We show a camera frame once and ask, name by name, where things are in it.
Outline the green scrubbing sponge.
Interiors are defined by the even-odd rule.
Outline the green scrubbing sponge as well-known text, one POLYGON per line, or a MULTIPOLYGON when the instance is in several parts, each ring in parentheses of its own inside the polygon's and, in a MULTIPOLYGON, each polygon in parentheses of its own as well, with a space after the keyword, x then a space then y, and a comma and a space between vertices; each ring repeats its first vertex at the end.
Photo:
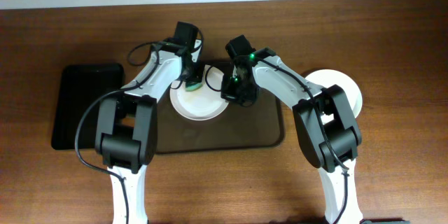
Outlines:
POLYGON ((186 92, 193 92, 198 90, 203 86, 202 83, 196 83, 196 82, 186 82, 185 83, 185 91, 186 92))

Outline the white plate top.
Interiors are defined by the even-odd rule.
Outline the white plate top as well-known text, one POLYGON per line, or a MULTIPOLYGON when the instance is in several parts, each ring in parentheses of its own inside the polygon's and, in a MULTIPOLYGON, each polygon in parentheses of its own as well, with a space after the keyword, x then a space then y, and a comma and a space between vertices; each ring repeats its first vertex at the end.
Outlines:
POLYGON ((174 110, 189 120, 204 121, 219 116, 228 107, 228 102, 221 97, 220 91, 212 90, 209 85, 215 89, 223 80, 223 72, 212 67, 204 65, 204 75, 200 86, 194 90, 187 90, 186 83, 183 83, 179 89, 169 89, 169 99, 174 110))

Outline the white plate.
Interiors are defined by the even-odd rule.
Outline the white plate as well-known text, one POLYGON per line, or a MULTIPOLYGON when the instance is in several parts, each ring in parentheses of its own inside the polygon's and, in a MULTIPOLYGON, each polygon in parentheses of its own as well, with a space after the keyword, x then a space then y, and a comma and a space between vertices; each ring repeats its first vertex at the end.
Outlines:
POLYGON ((347 95, 354 117, 357 118, 361 113, 363 106, 361 89, 356 82, 345 73, 332 69, 321 69, 309 73, 305 79, 312 83, 322 85, 325 88, 329 88, 332 85, 340 86, 347 95))
POLYGON ((212 90, 209 85, 215 89, 223 80, 223 72, 212 67, 204 65, 204 75, 200 86, 194 90, 187 90, 186 83, 183 83, 179 89, 169 89, 169 99, 174 110, 189 120, 204 121, 219 116, 228 107, 228 102, 221 97, 220 91, 212 90))

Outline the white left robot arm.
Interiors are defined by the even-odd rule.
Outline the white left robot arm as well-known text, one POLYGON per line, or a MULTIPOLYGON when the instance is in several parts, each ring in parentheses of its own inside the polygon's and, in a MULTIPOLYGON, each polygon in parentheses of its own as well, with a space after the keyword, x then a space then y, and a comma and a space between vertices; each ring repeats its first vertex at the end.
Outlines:
POLYGON ((200 38, 167 38, 150 43, 143 69, 128 84, 102 95, 94 148, 101 172, 111 178, 114 223, 147 223, 146 169, 158 140, 158 102, 174 81, 195 71, 200 38))

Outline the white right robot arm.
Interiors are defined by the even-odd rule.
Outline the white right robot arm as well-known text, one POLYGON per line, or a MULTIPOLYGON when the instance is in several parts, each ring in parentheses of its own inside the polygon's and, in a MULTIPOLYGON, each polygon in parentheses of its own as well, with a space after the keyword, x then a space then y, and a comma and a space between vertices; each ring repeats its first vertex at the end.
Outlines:
POLYGON ((362 136, 346 93, 323 87, 287 67, 271 49, 226 48, 234 70, 221 85, 222 98, 252 102, 259 88, 271 92, 293 113, 298 143, 317 168, 325 197, 327 223, 361 223, 354 168, 362 136))

